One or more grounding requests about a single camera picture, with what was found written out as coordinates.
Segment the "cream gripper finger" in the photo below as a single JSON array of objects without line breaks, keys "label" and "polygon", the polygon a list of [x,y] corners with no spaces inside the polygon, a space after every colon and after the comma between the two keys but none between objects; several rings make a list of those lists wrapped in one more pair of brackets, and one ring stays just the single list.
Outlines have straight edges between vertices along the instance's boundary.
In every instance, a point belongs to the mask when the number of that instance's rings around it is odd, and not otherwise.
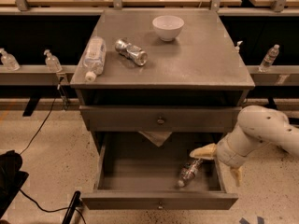
[{"label": "cream gripper finger", "polygon": [[241,185],[241,181],[242,181],[242,168],[241,167],[238,167],[238,168],[231,167],[230,172],[231,172],[232,177],[235,180],[235,184],[239,187]]},{"label": "cream gripper finger", "polygon": [[214,143],[194,149],[190,157],[194,159],[213,160],[216,156],[217,145]]}]

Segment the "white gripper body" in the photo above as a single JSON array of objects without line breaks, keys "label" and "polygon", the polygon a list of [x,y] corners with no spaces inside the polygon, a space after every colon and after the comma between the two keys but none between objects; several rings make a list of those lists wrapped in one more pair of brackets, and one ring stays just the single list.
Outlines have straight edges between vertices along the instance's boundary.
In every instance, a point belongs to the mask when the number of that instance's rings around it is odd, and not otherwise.
[{"label": "white gripper body", "polygon": [[217,144],[216,155],[219,161],[229,167],[239,168],[246,159],[246,138],[242,133],[227,133]]}]

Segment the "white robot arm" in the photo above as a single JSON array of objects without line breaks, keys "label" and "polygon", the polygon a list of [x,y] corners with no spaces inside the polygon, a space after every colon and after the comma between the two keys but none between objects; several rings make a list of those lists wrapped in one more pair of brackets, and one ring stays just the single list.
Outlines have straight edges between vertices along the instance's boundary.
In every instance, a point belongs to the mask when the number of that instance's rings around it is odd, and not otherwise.
[{"label": "white robot arm", "polygon": [[204,160],[217,158],[230,167],[235,184],[239,186],[241,167],[249,154],[267,144],[274,144],[294,157],[299,157],[299,129],[290,124],[283,112],[250,105],[238,113],[236,125],[230,133],[217,144],[194,149],[190,157]]}]

